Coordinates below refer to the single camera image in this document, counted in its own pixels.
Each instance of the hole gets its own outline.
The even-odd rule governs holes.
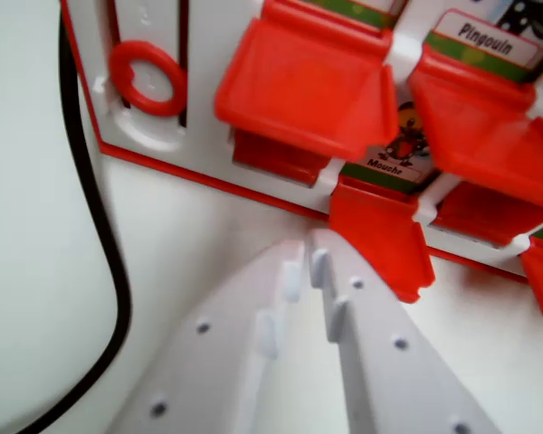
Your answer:
[[[157,401],[151,406],[151,411],[149,412],[151,418],[156,419],[160,418],[167,412],[167,402],[165,400]]]
[[[211,324],[209,324],[209,321],[206,319],[202,319],[201,321],[197,323],[197,328],[195,330],[197,330],[198,334],[203,335],[207,333],[210,328],[211,328]]]
[[[364,280],[361,278],[353,277],[350,279],[350,285],[356,289],[362,289],[364,287]]]
[[[394,344],[395,347],[399,350],[407,350],[408,349],[408,341],[404,339],[403,337],[395,337],[394,338]]]
[[[471,429],[464,422],[455,423],[454,427],[452,427],[452,430],[455,434],[471,434]]]

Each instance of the compartment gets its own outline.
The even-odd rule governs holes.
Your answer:
[[[440,169],[543,207],[543,119],[526,115],[533,87],[427,47],[409,85]]]
[[[433,222],[498,246],[541,223],[542,207],[467,182],[461,182],[443,199]]]
[[[267,1],[227,68],[215,114],[285,146],[359,159],[397,131],[392,73],[382,63],[390,43],[390,33],[318,7]]]
[[[236,129],[233,161],[312,186],[330,158]]]

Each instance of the red border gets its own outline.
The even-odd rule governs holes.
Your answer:
[[[74,37],[74,30],[72,28],[72,21],[71,21],[71,15],[69,13],[67,0],[61,1],[61,8],[62,8],[62,20],[64,22],[64,26],[67,30],[68,36],[69,36],[69,42],[71,44],[71,50],[72,55],[74,56],[74,60],[76,63],[76,69],[79,73],[79,76],[81,78],[81,85],[84,90],[87,90],[89,87],[87,86],[85,75],[84,75],[84,69],[82,68],[82,62],[81,62],[81,56],[79,53],[79,48],[76,44],[76,39]],[[253,190],[249,190],[245,187],[240,187],[239,185],[227,183],[226,181],[222,181],[220,179],[213,178],[211,176],[199,174],[197,172],[193,172],[187,169],[184,169],[182,167],[177,167],[175,165],[171,165],[169,163],[165,163],[162,161],[158,161],[154,158],[150,158],[148,156],[142,156],[140,154],[136,154],[134,152],[128,151],[126,149],[122,149],[117,146],[109,145],[107,143],[104,143],[100,139],[100,131],[99,131],[99,125],[96,122],[96,117],[94,116],[94,108],[92,106],[91,101],[91,95],[88,91],[84,92],[85,99],[87,102],[87,107],[89,109],[92,129],[95,132],[95,135],[97,137],[97,140],[99,142],[100,151],[103,154],[106,154],[108,156],[115,156],[117,158],[129,161],[131,163],[135,163],[138,165],[143,165],[145,167],[149,167],[151,169],[158,170],[160,172],[164,172],[167,174],[179,176],[181,178],[187,179],[189,181],[194,181],[200,184],[207,185],[212,188],[216,188],[218,190],[223,190],[225,192],[231,193],[231,194],[237,194],[239,196],[245,197],[247,199],[252,199],[257,202],[265,203],[270,206],[275,206],[277,208],[281,208],[288,212],[294,212],[296,214],[302,215],[304,217],[308,217],[315,220],[320,220],[323,222],[328,221],[328,215],[319,212],[314,211],[309,208],[305,208],[303,206],[297,205],[295,203],[283,201],[282,199],[278,199],[277,197],[269,196],[268,194],[263,193],[257,193]],[[438,250],[432,247],[428,247],[428,252],[437,257],[442,259],[451,260],[453,262],[462,264],[466,267],[471,267],[474,269],[482,269],[484,271],[488,271],[492,274],[496,274],[498,276],[503,276],[504,278],[510,278],[512,280],[521,282],[521,283],[528,283],[527,278],[524,278],[522,276],[519,276],[514,273],[510,273],[508,271],[504,271],[502,269],[495,269],[494,267],[481,264],[480,262],[475,262],[474,260],[462,258],[460,256],[453,255],[452,253],[448,253],[446,251]]]

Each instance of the red plastic ring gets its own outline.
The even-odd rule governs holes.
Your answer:
[[[147,98],[133,86],[132,61],[148,61],[162,70],[173,86],[167,101]],[[187,104],[187,75],[176,61],[155,45],[144,41],[126,41],[115,46],[109,58],[110,79],[119,94],[137,109],[154,116],[176,116]]]

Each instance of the black cable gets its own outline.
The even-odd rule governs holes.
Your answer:
[[[117,320],[107,347],[97,362],[77,382],[74,387],[54,404],[41,417],[17,434],[36,434],[48,428],[72,407],[109,368],[112,361],[125,343],[129,333],[131,317],[131,296],[129,278],[120,256],[119,247],[113,235],[109,217],[105,213],[99,188],[89,159],[84,133],[82,131],[81,111],[79,108],[79,87],[76,66],[72,58],[62,18],[59,29],[59,80],[61,85],[62,115],[64,126],[71,147],[72,159],[76,167],[82,192],[89,206],[90,216],[94,221],[100,244],[109,263],[110,274],[117,294]]]

